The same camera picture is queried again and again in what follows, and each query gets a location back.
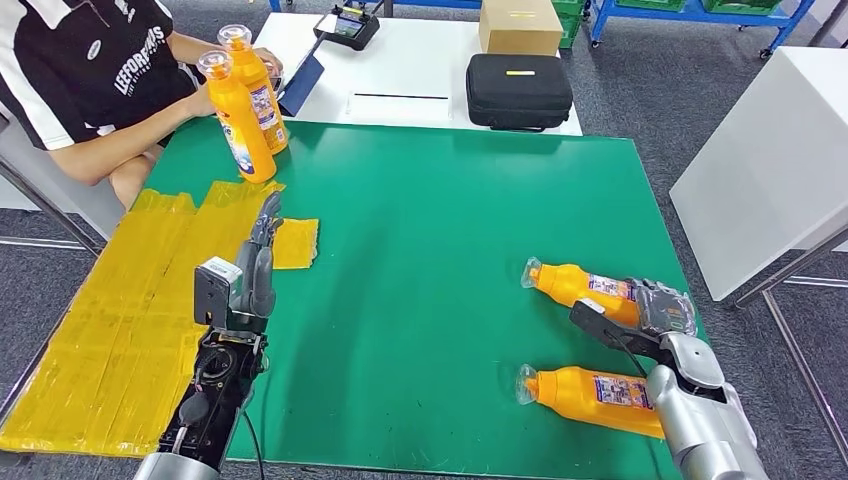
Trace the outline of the person's left hand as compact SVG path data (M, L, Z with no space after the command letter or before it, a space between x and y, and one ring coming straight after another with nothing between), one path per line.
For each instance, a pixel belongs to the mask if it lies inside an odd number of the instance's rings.
M255 48L254 52L260 58L271 77L280 77L282 75L283 65L271 51L262 47Z

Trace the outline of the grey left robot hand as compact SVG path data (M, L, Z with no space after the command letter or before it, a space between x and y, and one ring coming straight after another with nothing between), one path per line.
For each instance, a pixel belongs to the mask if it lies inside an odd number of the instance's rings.
M281 192L272 191L262 203L250 235L239 248L236 265L242 270L242 289L231 308L243 314L268 318L276 303L272 286L272 246L280 216Z

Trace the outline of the person's right hand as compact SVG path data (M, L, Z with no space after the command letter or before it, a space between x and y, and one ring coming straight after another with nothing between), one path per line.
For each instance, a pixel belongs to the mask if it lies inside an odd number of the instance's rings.
M200 85L194 93L184 98L183 102L190 118L206 117L216 112L209 96L207 83Z

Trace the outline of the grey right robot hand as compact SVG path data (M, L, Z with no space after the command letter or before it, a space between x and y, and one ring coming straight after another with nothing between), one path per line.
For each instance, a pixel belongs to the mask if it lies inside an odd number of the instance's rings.
M695 309L689 295L662 282L630 278L638 311L638 329L651 337L667 332L697 334Z

